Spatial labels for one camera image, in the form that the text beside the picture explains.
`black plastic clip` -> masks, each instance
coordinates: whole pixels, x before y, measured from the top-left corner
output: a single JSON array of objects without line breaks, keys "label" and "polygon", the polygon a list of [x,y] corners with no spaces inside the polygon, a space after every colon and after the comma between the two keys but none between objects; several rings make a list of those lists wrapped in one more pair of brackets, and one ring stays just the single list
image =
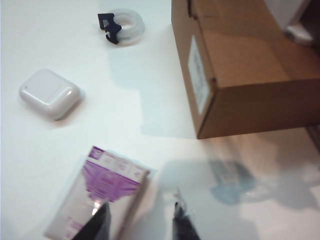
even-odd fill
[{"label": "black plastic clip", "polygon": [[114,21],[115,15],[113,13],[99,13],[99,25],[102,30],[106,32],[106,39],[113,44],[118,44],[117,33],[121,30],[121,25]]}]

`white tabletop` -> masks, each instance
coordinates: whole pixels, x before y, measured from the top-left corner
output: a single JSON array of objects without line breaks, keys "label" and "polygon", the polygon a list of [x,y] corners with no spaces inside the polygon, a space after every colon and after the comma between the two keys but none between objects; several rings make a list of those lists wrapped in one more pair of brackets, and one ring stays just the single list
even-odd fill
[{"label": "white tabletop", "polygon": [[[97,13],[136,10],[143,39],[118,47]],[[62,121],[18,101],[50,69],[86,92]],[[44,239],[91,146],[153,169],[126,240],[170,240],[179,186],[202,240],[318,240],[320,157],[305,129],[197,140],[170,0],[1,1],[1,239]]]}]

